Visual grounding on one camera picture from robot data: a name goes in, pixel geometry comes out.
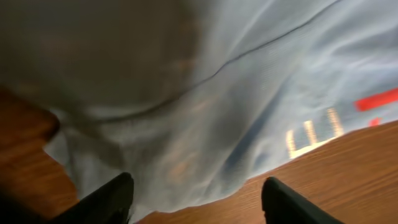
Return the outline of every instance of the gray cloth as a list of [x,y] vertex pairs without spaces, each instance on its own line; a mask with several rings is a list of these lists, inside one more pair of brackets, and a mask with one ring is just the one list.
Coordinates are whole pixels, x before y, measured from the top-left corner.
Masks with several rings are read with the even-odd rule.
[[1,84],[54,112],[80,197],[120,172],[132,222],[398,116],[395,0],[3,0]]

